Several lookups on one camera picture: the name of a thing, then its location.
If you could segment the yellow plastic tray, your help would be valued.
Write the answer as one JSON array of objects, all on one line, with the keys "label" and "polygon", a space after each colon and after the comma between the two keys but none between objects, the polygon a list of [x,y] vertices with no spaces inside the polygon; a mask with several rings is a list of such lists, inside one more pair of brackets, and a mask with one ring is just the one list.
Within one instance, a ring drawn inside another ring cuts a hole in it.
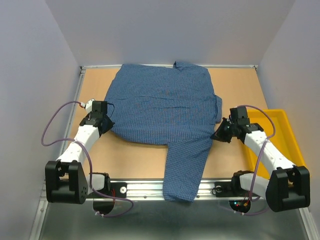
[{"label": "yellow plastic tray", "polygon": [[[275,125],[275,136],[270,139],[273,145],[295,165],[307,167],[286,112],[283,109],[265,109],[263,111],[271,118]],[[273,133],[272,124],[263,113],[253,108],[249,108],[247,114],[250,123],[258,123],[264,129],[267,136]],[[245,145],[242,146],[242,150],[244,152],[248,170],[254,171],[258,157]],[[262,161],[259,163],[257,175],[265,179],[270,178]]]}]

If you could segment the blue plaid long sleeve shirt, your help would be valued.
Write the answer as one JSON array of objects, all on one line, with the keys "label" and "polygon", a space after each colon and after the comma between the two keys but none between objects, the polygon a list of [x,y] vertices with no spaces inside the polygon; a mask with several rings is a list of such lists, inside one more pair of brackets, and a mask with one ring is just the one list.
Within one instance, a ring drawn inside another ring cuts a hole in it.
[{"label": "blue plaid long sleeve shirt", "polygon": [[123,64],[105,100],[117,136],[167,146],[164,199],[193,202],[222,119],[222,99],[208,69],[182,61],[172,67]]}]

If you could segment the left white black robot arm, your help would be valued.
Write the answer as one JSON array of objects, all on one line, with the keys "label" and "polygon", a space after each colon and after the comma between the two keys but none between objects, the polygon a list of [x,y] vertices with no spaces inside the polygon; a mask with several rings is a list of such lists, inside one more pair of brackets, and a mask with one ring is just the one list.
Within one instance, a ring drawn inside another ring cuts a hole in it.
[{"label": "left white black robot arm", "polygon": [[100,197],[111,193],[107,173],[85,175],[83,165],[90,160],[89,150],[100,137],[112,129],[114,123],[108,117],[108,102],[90,99],[79,102],[86,116],[81,120],[74,138],[66,150],[45,165],[46,198],[50,203],[83,204],[88,195],[95,192]]}]

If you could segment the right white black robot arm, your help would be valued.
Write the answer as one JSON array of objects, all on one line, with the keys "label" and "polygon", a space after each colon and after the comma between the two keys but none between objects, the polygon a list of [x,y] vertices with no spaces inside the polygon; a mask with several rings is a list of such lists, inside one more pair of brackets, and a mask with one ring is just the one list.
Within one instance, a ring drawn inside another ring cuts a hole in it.
[{"label": "right white black robot arm", "polygon": [[273,212],[283,212],[310,206],[310,172],[304,165],[297,165],[271,142],[276,135],[276,125],[268,114],[260,110],[271,124],[270,135],[263,127],[251,122],[247,105],[230,109],[212,140],[230,143],[237,138],[257,157],[253,171],[239,170],[229,182],[216,182],[211,193],[217,198],[240,197],[229,205],[234,213],[248,215],[251,203],[263,198]]}]

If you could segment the aluminium front rail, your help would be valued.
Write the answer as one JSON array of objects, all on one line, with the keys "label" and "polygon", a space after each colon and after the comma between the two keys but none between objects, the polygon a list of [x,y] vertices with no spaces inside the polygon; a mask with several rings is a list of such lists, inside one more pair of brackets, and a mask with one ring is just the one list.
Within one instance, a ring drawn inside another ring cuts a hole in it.
[{"label": "aluminium front rail", "polygon": [[[231,179],[204,179],[199,185],[196,194],[196,200],[216,200],[216,199],[246,199],[249,190],[252,189],[253,199],[265,199],[269,202],[280,204],[303,204],[310,199],[310,181],[305,177],[294,176],[293,179],[284,176],[271,177],[269,180],[257,177],[255,184],[251,187],[251,183],[247,182],[245,186],[240,185],[240,178],[233,177]],[[126,182],[127,193],[126,198],[132,201],[155,200],[162,201],[163,197],[163,181],[162,180],[112,180],[111,182]],[[216,197],[212,194],[215,182],[231,182],[231,188],[234,196],[232,197]],[[85,201],[110,201],[112,197],[108,195],[109,191],[97,190],[89,194]]]}]

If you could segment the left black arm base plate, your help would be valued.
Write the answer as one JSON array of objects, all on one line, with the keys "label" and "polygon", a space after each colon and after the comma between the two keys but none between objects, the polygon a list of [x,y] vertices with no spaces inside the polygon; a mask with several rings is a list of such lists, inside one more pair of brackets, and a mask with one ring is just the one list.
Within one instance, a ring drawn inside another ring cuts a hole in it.
[{"label": "left black arm base plate", "polygon": [[127,183],[121,182],[111,182],[109,191],[107,193],[111,197],[116,198],[126,198],[127,197]]}]

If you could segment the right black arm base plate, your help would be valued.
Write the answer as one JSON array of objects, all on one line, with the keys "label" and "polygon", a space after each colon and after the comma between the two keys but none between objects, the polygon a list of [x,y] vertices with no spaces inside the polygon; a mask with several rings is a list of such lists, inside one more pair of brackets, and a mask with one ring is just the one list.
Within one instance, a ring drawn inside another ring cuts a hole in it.
[{"label": "right black arm base plate", "polygon": [[232,190],[232,184],[230,181],[217,181],[214,183],[214,187],[211,193],[217,198],[230,198],[234,196]]}]

